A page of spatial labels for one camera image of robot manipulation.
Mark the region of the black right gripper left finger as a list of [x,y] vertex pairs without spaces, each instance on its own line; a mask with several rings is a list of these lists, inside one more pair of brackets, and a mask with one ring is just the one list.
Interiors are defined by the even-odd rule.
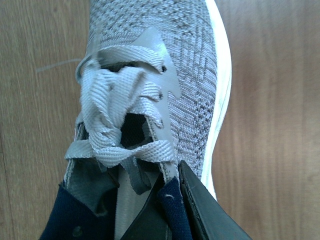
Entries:
[[121,240],[169,240],[170,227],[158,191],[164,186],[163,175],[148,172],[152,189],[138,195],[129,175],[119,174],[119,238]]

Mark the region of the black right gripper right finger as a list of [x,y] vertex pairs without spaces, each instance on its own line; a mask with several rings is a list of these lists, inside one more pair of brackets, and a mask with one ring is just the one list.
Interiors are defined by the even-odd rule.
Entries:
[[179,165],[180,189],[194,240],[250,240],[222,209],[185,161]]

